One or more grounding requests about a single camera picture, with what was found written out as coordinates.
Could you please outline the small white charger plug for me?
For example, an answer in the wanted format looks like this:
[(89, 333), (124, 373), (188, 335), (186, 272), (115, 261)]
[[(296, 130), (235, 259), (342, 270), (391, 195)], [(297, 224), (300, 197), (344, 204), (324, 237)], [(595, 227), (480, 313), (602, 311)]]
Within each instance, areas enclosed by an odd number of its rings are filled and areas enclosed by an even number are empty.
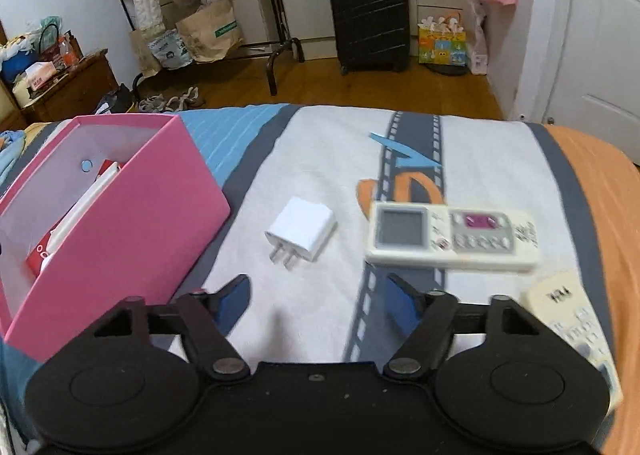
[(287, 269), (295, 260), (314, 262), (336, 225), (328, 206), (292, 197), (265, 232), (272, 246), (269, 259), (276, 263), (281, 258)]

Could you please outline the road pattern bed blanket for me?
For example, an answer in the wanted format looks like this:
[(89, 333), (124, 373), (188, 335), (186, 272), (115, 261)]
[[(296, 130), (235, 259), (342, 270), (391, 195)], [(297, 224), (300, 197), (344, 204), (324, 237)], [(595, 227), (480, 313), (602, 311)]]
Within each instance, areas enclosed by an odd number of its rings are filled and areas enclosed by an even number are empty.
[[(181, 118), (231, 208), (181, 290), (250, 275), (252, 303), (231, 335), (248, 364), (384, 363), (400, 345), (384, 273), (364, 260), (372, 201), (522, 209), (541, 242), (534, 273), (408, 270), (405, 279), (484, 303), (578, 274), (624, 395), (597, 445), (638, 452), (639, 172), (622, 151), (565, 127), (373, 108), (265, 104)], [(328, 206), (337, 225), (314, 262), (287, 269), (269, 259), (265, 232), (294, 196)]]

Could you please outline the brown paper bag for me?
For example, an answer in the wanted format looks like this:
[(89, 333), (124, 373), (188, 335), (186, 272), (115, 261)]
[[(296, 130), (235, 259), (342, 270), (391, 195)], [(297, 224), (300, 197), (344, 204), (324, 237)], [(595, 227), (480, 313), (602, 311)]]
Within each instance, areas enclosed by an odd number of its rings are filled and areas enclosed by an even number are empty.
[(177, 23), (178, 33), (198, 63), (223, 60), (243, 42), (230, 0), (214, 0)]

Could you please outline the wooden nightstand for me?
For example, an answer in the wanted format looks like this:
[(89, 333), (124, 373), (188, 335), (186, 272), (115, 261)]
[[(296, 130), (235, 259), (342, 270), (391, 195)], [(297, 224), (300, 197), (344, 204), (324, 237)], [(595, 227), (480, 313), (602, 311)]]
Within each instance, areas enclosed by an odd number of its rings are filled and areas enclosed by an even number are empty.
[(26, 108), (12, 108), (8, 115), (2, 116), (1, 129), (22, 130), (34, 123), (60, 122), (93, 114), (102, 98), (118, 87), (107, 50), (96, 51), (85, 56)]

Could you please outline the black suitcase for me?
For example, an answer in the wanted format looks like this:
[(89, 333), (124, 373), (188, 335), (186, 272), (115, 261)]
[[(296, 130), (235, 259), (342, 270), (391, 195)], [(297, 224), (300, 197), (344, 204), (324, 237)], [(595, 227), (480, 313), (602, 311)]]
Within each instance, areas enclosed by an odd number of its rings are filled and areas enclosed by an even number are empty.
[(341, 73), (403, 71), (411, 47), (409, 0), (330, 0)]

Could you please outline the white door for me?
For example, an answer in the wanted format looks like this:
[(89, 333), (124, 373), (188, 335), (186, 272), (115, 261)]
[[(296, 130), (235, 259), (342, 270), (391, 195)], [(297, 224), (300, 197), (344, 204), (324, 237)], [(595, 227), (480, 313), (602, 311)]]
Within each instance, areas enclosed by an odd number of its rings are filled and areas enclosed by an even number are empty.
[(512, 116), (639, 160), (639, 0), (533, 0)]

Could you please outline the colourful gift bag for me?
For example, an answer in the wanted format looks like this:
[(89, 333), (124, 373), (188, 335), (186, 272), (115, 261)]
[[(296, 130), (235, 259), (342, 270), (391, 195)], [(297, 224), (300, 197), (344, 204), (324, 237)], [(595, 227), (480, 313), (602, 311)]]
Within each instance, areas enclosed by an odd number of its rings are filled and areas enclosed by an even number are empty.
[(466, 65), (466, 33), (459, 15), (430, 15), (418, 24), (418, 59), (425, 65)]

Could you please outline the cream TCL remote control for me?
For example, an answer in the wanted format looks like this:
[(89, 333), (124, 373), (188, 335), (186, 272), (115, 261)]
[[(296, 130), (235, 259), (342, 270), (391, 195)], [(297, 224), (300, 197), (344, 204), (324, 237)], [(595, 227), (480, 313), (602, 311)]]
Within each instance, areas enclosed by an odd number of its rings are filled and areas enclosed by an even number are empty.
[(604, 377), (611, 414), (623, 401), (612, 352), (579, 275), (561, 272), (541, 279), (521, 293), (521, 305), (560, 336)]

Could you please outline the large white AC remote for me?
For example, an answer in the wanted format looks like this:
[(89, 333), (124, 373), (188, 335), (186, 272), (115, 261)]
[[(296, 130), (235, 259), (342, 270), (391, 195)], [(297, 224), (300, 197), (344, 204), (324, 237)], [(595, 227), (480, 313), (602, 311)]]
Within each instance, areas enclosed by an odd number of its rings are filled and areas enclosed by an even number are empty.
[(527, 272), (539, 259), (525, 212), (392, 202), (370, 209), (366, 260), (375, 265)]

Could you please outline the pink storage box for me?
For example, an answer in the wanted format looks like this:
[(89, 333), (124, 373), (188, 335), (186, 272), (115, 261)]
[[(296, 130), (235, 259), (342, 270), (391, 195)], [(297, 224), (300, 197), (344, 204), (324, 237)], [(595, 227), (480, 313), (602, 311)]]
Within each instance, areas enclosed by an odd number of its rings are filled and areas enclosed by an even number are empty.
[[(32, 271), (28, 256), (104, 164), (114, 179)], [(2, 196), (2, 340), (43, 362), (126, 297), (168, 301), (229, 214), (181, 118), (73, 119)]]

